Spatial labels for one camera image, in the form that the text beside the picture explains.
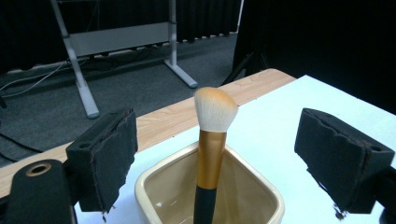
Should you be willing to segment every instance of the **beige ceramic container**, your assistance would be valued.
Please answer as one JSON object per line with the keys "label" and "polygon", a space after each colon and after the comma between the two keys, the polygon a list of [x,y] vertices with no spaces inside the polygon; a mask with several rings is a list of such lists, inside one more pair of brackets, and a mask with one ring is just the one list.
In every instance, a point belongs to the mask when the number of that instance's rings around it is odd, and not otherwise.
{"label": "beige ceramic container", "polygon": [[[160,161],[136,181],[147,223],[192,223],[198,144]],[[213,223],[280,223],[285,205],[277,189],[226,146]]]}

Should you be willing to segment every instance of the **makeup brush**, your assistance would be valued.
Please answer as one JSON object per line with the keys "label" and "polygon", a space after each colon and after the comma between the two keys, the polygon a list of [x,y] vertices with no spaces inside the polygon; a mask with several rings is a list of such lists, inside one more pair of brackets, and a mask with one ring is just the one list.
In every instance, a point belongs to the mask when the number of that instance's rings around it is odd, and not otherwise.
{"label": "makeup brush", "polygon": [[194,224],[210,224],[216,204],[216,192],[227,130],[238,105],[226,92],[201,88],[194,94],[200,126],[198,176],[194,203]]}

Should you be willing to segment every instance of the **metal frame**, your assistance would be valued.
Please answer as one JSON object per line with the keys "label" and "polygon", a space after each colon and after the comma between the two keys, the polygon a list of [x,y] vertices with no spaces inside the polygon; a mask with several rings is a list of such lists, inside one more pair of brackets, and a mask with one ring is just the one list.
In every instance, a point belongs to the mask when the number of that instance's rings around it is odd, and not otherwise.
{"label": "metal frame", "polygon": [[61,29],[64,46],[66,47],[67,54],[76,74],[78,92],[89,119],[98,118],[100,116],[100,112],[93,100],[90,88],[81,73],[81,69],[78,64],[78,56],[169,41],[172,52],[170,59],[164,60],[165,64],[190,88],[196,88],[198,86],[198,83],[177,65],[176,0],[169,0],[169,22],[71,35],[67,33],[64,25],[64,19],[58,6],[58,2],[62,1],[50,1],[55,13],[56,21]]}

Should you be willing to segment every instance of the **black curtain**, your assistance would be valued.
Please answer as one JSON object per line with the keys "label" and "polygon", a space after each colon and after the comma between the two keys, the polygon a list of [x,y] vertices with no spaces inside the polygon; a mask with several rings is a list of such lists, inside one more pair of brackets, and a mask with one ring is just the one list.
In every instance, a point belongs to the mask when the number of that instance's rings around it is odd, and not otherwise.
{"label": "black curtain", "polygon": [[395,11],[392,0],[245,0],[233,66],[263,52],[269,67],[396,114]]}
{"label": "black curtain", "polygon": [[[177,41],[236,32],[241,0],[177,0]],[[70,34],[168,21],[168,0],[60,4]],[[0,74],[67,59],[49,0],[0,0]]]}

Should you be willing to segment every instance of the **white bristles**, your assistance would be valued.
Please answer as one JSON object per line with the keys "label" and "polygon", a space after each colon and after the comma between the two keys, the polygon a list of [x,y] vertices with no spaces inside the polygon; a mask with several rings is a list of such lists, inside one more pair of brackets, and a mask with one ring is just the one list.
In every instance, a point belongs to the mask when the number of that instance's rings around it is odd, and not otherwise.
{"label": "white bristles", "polygon": [[226,133],[238,112],[238,105],[225,91],[204,87],[194,94],[200,129]]}

